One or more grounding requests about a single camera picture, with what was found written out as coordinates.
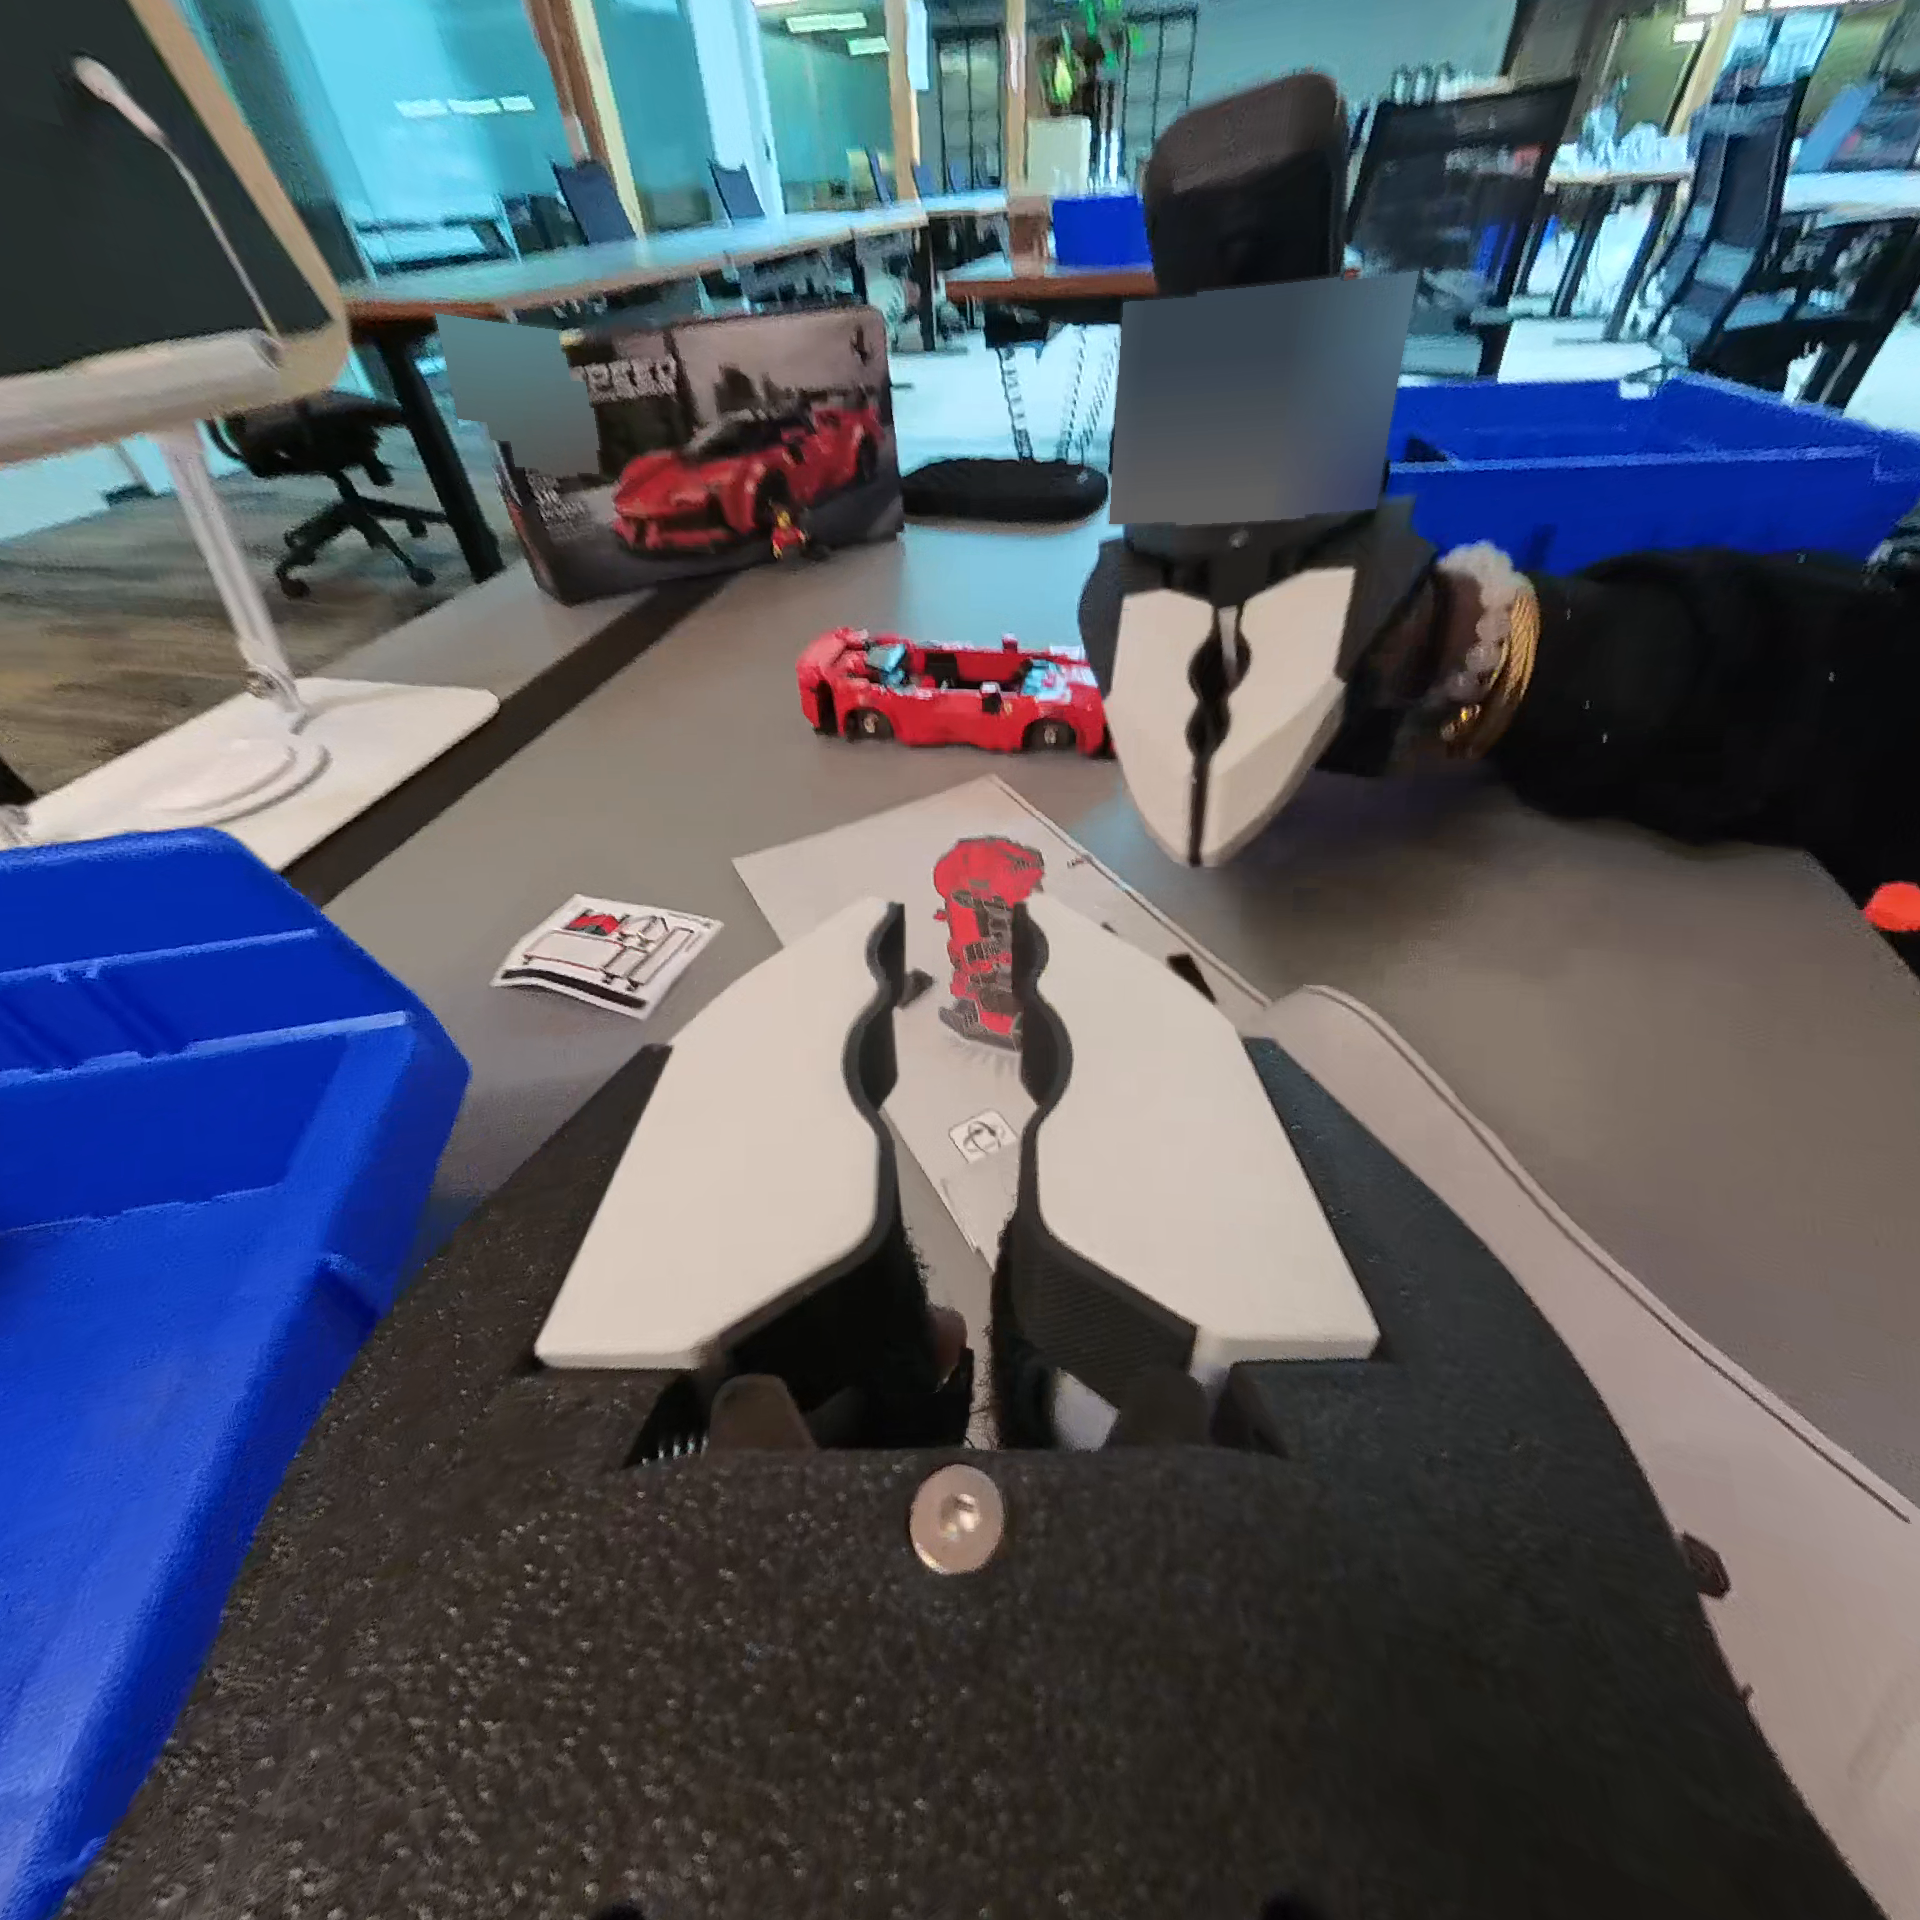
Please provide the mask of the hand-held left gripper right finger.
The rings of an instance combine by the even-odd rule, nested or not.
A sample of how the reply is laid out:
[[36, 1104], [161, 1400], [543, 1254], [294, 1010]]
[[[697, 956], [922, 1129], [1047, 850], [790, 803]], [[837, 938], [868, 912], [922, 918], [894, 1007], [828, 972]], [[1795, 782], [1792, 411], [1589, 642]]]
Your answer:
[[1378, 1324], [1235, 1022], [1058, 899], [1010, 918], [1016, 1203], [991, 1282], [1005, 1443], [1207, 1435], [1243, 1365], [1373, 1359]]

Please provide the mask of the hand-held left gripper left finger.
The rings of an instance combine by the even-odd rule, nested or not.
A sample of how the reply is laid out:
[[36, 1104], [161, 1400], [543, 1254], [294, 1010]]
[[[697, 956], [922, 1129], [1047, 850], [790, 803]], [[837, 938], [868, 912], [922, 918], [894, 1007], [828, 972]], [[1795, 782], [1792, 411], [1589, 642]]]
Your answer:
[[692, 1368], [875, 1256], [901, 981], [901, 903], [857, 899], [686, 1022], [539, 1324], [543, 1368]]

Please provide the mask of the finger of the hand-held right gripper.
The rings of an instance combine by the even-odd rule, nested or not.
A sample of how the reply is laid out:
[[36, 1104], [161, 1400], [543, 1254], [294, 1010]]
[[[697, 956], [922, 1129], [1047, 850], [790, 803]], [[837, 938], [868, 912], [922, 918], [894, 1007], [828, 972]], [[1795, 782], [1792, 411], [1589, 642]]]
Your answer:
[[1180, 590], [1128, 594], [1115, 654], [1115, 752], [1146, 836], [1187, 868], [1207, 862], [1218, 710], [1201, 667], [1218, 664], [1214, 605]]
[[1204, 868], [1235, 860], [1284, 810], [1336, 731], [1352, 590], [1352, 566], [1296, 571], [1236, 605], [1214, 642], [1235, 678], [1201, 703]]

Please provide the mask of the blue plastic bin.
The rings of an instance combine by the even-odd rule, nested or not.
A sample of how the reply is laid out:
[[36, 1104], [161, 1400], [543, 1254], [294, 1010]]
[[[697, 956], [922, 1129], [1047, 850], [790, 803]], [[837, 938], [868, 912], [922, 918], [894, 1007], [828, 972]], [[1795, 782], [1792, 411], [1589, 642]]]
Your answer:
[[469, 1060], [217, 829], [4, 852], [4, 1915], [161, 1752]]
[[1868, 559], [1918, 508], [1918, 436], [1676, 373], [1406, 385], [1386, 497], [1451, 549], [1492, 543], [1519, 571], [1659, 549]]
[[1151, 272], [1136, 193], [1054, 194], [1052, 258], [1063, 272]]

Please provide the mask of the person's right forearm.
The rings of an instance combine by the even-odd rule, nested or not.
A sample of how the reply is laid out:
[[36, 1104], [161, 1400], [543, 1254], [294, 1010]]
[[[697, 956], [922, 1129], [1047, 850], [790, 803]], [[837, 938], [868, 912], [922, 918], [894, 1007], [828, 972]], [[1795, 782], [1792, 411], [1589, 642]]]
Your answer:
[[1653, 549], [1533, 574], [1537, 646], [1492, 746], [1519, 798], [1918, 884], [1918, 574]]

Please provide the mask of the red lego car model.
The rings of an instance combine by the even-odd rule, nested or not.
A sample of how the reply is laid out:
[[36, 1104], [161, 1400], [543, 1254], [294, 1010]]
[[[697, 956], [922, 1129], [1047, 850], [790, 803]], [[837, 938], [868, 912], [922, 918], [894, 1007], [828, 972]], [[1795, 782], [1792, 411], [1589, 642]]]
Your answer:
[[796, 656], [802, 717], [819, 735], [968, 746], [1000, 755], [1107, 755], [1102, 688], [1081, 648], [924, 646], [839, 627]]

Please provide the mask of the lego instruction booklet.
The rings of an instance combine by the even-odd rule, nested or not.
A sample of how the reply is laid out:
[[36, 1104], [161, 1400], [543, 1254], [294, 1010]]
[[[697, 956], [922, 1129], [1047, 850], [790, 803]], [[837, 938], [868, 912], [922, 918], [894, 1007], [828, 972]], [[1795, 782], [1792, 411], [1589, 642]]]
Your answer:
[[1060, 843], [968, 782], [739, 854], [780, 940], [1000, 833], [1224, 1007], [1477, 1231], [1586, 1365], [1689, 1543], [1749, 1706], [1885, 1913], [1918, 1915], [1918, 981], [1795, 854], [1677, 852], [1495, 791], [1324, 782], [1187, 883], [1117, 807]]

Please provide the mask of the lego car set box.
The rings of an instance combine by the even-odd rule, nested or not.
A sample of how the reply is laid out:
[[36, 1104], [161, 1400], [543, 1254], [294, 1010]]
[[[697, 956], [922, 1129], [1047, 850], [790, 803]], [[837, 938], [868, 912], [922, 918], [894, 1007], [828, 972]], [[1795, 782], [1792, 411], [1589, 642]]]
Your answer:
[[533, 584], [582, 605], [777, 566], [794, 508], [811, 559], [901, 533], [889, 337], [875, 307], [597, 320], [555, 333], [592, 445], [537, 455], [494, 430], [496, 487]]

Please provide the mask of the person's right hand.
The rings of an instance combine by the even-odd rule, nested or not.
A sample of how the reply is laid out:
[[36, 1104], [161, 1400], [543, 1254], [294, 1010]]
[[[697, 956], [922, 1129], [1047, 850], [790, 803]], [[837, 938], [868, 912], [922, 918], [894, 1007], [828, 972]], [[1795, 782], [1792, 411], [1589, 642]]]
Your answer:
[[1359, 654], [1338, 727], [1316, 770], [1378, 780], [1426, 752], [1460, 686], [1472, 678], [1479, 590], [1428, 566], [1397, 617]]

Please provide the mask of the black mesh office chair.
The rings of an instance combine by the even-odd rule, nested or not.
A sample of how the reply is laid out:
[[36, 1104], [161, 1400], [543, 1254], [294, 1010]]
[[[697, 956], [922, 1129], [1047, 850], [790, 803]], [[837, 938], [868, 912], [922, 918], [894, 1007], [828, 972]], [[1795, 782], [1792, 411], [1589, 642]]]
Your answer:
[[1703, 373], [1839, 415], [1918, 298], [1918, 171], [1797, 171], [1806, 80], [1693, 116], [1689, 209], [1651, 276], [1644, 378]]
[[1392, 102], [1371, 116], [1351, 190], [1346, 269], [1408, 276], [1401, 373], [1490, 381], [1579, 80]]

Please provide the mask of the sticker sheet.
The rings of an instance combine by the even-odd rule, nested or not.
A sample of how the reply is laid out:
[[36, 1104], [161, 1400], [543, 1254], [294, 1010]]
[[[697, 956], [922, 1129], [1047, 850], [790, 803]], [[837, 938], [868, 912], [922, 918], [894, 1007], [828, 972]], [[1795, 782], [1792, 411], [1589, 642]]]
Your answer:
[[721, 918], [574, 894], [508, 947], [491, 984], [551, 991], [642, 1022], [721, 931]]

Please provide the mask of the black textured pad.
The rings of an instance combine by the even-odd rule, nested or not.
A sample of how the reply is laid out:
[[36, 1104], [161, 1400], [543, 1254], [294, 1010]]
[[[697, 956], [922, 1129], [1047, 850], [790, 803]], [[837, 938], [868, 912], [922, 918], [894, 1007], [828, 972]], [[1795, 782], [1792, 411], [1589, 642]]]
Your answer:
[[910, 519], [1069, 527], [1107, 511], [1103, 472], [1058, 457], [937, 457], [897, 478]]

